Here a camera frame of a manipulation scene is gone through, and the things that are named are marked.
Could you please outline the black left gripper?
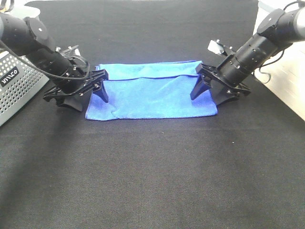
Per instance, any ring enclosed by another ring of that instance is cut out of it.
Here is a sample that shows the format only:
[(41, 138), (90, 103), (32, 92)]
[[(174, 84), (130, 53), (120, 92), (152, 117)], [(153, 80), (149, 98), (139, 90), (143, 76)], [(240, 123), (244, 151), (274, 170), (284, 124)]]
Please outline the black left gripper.
[(49, 102), (51, 99), (59, 99), (56, 102), (58, 107), (65, 107), (84, 111), (89, 103), (91, 91), (100, 97), (105, 103), (109, 102), (109, 97), (105, 90), (103, 81), (108, 80), (108, 73), (105, 69), (91, 71), (87, 78), (80, 80), (69, 80), (64, 86), (54, 86), (44, 93), (43, 99)]

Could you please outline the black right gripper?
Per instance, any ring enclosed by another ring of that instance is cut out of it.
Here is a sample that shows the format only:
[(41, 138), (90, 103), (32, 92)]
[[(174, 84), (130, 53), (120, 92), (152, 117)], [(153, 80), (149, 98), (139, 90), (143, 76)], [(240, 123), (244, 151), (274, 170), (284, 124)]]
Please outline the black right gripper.
[(192, 100), (196, 99), (205, 91), (211, 89), (211, 96), (216, 105), (236, 101), (240, 97), (236, 94), (243, 93), (245, 96), (251, 93), (250, 89), (243, 83), (229, 83), (217, 67), (200, 63), (195, 68), (198, 78), (190, 93)]

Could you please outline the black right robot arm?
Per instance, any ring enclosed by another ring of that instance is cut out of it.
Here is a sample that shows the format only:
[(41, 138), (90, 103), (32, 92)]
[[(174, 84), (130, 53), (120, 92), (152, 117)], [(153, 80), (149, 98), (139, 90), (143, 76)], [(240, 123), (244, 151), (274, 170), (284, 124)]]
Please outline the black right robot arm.
[(249, 95), (251, 90), (243, 83), (244, 79), (266, 66), (271, 57), (305, 40), (305, 3), (300, 0), (296, 3), (296, 10), (276, 9), (269, 13), (256, 33), (237, 51), (211, 40), (208, 50), (225, 59), (216, 67), (203, 63), (196, 67), (198, 78), (190, 98), (195, 100), (210, 91), (215, 104), (221, 105)]

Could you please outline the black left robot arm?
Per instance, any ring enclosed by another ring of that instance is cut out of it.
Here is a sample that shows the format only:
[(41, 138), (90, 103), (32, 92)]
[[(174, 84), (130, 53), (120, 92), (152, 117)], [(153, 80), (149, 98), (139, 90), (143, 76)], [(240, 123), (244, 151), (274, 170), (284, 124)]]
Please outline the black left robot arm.
[(107, 71), (91, 71), (78, 46), (61, 51), (40, 20), (1, 13), (0, 46), (19, 60), (25, 56), (28, 66), (53, 81), (55, 86), (45, 92), (45, 101), (54, 99), (57, 106), (80, 112), (83, 110), (80, 97), (88, 92), (98, 91), (104, 102), (109, 101), (103, 85), (109, 79)]

